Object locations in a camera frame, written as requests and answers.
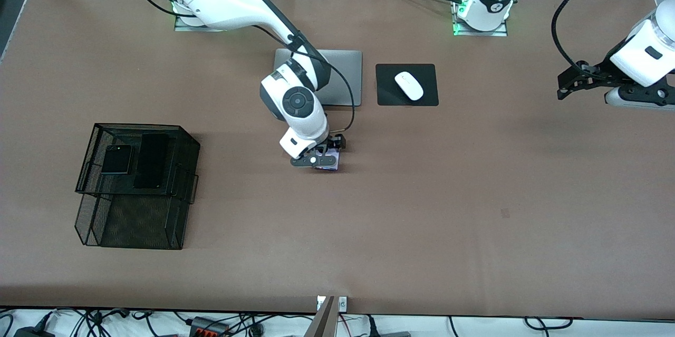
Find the lilac flip phone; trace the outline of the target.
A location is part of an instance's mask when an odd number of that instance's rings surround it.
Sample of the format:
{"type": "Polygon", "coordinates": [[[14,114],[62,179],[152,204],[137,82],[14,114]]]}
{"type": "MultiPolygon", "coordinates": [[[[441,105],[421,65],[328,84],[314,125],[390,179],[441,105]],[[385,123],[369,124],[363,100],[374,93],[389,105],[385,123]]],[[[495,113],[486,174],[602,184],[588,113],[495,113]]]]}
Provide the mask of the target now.
{"type": "Polygon", "coordinates": [[[337,171],[339,167],[340,154],[338,153],[327,153],[324,155],[317,155],[316,163],[314,164],[314,169],[326,170],[326,171],[337,171]]]}

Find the black slab smartphone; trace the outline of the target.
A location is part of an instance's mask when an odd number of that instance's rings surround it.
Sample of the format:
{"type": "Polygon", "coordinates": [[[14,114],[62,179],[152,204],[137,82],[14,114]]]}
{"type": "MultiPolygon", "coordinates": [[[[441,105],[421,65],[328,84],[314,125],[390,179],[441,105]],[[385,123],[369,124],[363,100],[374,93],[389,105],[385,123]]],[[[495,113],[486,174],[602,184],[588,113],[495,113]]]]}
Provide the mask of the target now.
{"type": "Polygon", "coordinates": [[[170,138],[166,133],[145,133],[138,151],[134,189],[159,189],[166,171],[170,138]]]}

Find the black flip phone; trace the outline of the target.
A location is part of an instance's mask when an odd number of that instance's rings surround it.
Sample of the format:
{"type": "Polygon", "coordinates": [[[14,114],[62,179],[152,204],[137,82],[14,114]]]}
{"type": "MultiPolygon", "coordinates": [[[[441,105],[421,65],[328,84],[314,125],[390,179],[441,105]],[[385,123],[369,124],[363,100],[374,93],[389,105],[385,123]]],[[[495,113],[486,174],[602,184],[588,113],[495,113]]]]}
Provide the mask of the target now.
{"type": "Polygon", "coordinates": [[[104,152],[103,175],[128,175],[132,171],[133,146],[110,145],[104,152]]]}

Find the silver closed laptop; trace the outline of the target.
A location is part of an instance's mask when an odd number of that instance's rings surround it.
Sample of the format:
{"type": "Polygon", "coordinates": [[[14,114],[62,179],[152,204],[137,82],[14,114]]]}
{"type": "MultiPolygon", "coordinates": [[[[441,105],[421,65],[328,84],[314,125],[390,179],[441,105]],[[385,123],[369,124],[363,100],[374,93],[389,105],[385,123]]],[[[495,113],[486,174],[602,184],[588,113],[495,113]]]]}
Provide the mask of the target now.
{"type": "Polygon", "coordinates": [[[362,93],[362,66],[363,56],[357,50],[319,50],[328,63],[337,68],[343,74],[352,90],[349,95],[347,84],[339,73],[330,70],[330,80],[327,85],[320,89],[314,96],[321,105],[338,105],[356,107],[361,105],[362,93]]]}

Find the black mouse pad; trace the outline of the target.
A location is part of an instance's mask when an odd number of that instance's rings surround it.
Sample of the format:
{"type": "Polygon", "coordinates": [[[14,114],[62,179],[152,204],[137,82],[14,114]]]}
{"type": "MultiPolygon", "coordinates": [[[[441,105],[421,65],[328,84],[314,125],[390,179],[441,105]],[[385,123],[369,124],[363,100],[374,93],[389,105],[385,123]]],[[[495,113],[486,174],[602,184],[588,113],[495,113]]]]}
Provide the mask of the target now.
{"type": "Polygon", "coordinates": [[[375,78],[378,105],[435,107],[439,104],[434,64],[376,64],[375,78]],[[415,101],[410,99],[395,81],[395,76],[402,72],[410,73],[419,82],[423,91],[419,99],[415,101]]]}

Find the white computer mouse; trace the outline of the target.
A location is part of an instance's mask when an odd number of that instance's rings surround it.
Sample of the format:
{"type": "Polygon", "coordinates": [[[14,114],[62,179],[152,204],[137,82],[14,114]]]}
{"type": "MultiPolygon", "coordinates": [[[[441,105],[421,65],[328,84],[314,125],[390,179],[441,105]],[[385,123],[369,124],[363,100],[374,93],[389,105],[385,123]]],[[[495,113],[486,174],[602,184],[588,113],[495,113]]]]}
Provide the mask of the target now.
{"type": "Polygon", "coordinates": [[[424,89],[411,73],[400,72],[394,80],[410,101],[419,101],[423,97],[424,89]]]}

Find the black mesh stacked tray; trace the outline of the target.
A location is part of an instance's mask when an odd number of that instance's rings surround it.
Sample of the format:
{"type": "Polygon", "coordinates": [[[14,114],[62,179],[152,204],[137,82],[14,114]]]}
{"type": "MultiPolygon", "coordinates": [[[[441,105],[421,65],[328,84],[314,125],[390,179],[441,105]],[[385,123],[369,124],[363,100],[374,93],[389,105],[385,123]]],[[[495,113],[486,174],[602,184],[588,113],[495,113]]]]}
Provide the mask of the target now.
{"type": "Polygon", "coordinates": [[[81,195],[75,231],[85,246],[180,250],[195,202],[200,143],[181,126],[95,123],[75,186],[81,195]],[[170,138],[164,182],[159,189],[134,189],[138,151],[145,133],[170,138]],[[110,145],[133,146],[128,175],[103,175],[110,145]]]}

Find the black orange power adapter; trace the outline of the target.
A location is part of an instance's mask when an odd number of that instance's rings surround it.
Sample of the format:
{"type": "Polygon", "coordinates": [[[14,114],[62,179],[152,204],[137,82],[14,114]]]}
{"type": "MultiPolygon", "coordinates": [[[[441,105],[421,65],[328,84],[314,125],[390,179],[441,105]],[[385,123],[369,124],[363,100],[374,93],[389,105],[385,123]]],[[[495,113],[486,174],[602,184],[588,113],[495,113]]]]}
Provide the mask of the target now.
{"type": "Polygon", "coordinates": [[[224,337],[230,329],[227,323],[204,317],[189,319],[188,324],[190,325],[189,337],[224,337]]]}

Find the black plastic box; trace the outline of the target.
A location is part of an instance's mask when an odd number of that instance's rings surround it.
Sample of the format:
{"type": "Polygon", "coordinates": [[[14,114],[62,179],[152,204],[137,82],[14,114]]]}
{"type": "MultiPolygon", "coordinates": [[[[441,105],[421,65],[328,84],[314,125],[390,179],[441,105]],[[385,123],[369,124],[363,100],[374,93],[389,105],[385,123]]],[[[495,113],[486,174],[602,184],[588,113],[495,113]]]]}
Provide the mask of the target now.
{"type": "Polygon", "coordinates": [[[37,330],[27,326],[17,329],[13,337],[55,337],[55,335],[48,331],[37,330]]]}

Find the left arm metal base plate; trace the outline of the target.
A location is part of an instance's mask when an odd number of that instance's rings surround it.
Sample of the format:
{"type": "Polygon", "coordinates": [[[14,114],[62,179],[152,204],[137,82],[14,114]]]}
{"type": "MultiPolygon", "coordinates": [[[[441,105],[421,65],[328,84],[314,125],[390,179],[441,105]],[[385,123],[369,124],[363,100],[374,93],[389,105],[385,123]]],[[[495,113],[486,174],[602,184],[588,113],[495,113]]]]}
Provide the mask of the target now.
{"type": "Polygon", "coordinates": [[[508,36],[506,20],[513,1],[496,3],[491,12],[480,0],[459,0],[451,5],[452,29],[455,36],[508,36]]]}

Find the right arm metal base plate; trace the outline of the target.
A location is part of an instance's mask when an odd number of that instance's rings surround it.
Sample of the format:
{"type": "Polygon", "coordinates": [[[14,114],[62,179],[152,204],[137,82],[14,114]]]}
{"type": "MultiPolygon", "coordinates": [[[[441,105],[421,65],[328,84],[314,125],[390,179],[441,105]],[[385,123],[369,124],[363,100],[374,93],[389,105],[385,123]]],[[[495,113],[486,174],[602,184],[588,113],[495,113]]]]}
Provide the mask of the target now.
{"type": "Polygon", "coordinates": [[[177,20],[181,20],[188,27],[224,31],[235,29],[233,25],[230,25],[229,20],[227,20],[226,13],[222,11],[209,11],[205,8],[200,8],[199,11],[192,13],[186,10],[178,11],[178,14],[187,15],[183,17],[177,16],[177,20]]]}

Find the white metal bracket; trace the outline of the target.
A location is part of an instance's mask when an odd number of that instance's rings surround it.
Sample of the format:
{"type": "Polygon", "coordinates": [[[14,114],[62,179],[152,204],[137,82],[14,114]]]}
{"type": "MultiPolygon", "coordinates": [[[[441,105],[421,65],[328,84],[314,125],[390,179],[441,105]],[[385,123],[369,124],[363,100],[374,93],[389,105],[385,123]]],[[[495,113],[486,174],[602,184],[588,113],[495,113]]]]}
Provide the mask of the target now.
{"type": "MultiPolygon", "coordinates": [[[[319,311],[327,299],[327,296],[317,296],[316,297],[316,310],[319,311]]],[[[348,309],[348,297],[347,296],[338,296],[337,297],[337,307],[340,313],[347,313],[348,309]]]]}

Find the grey metal post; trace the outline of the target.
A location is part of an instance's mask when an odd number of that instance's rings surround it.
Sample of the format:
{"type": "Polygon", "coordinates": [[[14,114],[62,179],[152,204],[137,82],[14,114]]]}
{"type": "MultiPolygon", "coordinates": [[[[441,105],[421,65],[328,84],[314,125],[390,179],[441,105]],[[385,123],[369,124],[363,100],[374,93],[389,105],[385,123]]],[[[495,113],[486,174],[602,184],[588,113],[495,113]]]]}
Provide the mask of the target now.
{"type": "Polygon", "coordinates": [[[303,337],[335,337],[339,307],[339,297],[326,296],[303,337]]]}

